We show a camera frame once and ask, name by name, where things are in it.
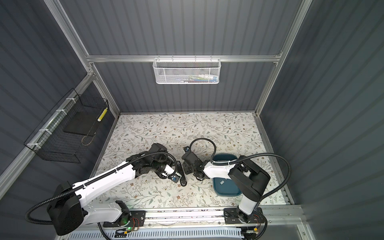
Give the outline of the black long stapler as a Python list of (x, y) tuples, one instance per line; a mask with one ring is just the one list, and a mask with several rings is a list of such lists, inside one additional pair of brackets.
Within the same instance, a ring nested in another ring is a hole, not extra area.
[(187, 185), (187, 180), (186, 180), (186, 176), (185, 176), (182, 164), (180, 161), (177, 161), (177, 165), (178, 165), (178, 174), (180, 175), (180, 185), (182, 187), (185, 187)]

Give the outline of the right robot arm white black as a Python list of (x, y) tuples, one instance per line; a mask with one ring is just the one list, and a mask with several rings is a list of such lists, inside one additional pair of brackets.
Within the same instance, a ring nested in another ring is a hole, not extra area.
[(214, 165), (208, 160), (201, 161), (190, 147), (185, 147), (184, 152), (182, 160), (187, 175), (192, 174), (199, 181), (213, 178), (232, 180), (243, 194), (238, 205), (238, 216), (252, 215), (271, 179), (266, 171), (245, 156), (239, 157), (240, 163), (230, 165), (220, 161)]

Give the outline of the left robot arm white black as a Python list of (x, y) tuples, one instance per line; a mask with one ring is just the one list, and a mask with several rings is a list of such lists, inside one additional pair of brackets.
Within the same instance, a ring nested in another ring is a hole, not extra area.
[(92, 205), (92, 201), (114, 187), (149, 172), (155, 172), (161, 179), (179, 179), (176, 158), (163, 145), (152, 144), (149, 151), (132, 155), (109, 171), (72, 185), (60, 185), (56, 192), (69, 192), (69, 195), (54, 200), (47, 207), (57, 235), (64, 236), (80, 226), (104, 222), (132, 230), (138, 222), (123, 201), (106, 206)]

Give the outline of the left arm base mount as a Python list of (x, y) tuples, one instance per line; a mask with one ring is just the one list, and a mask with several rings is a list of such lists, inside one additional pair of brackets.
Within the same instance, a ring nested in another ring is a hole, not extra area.
[(104, 228), (139, 228), (144, 225), (146, 219), (146, 211), (130, 211), (129, 214), (122, 215), (115, 222), (104, 222)]

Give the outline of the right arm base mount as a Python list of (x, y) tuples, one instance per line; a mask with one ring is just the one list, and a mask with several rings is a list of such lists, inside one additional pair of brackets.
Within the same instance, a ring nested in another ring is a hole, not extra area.
[(267, 220), (261, 208), (256, 208), (250, 215), (246, 215), (239, 208), (225, 208), (224, 209), (225, 223), (228, 225), (233, 224), (264, 224)]

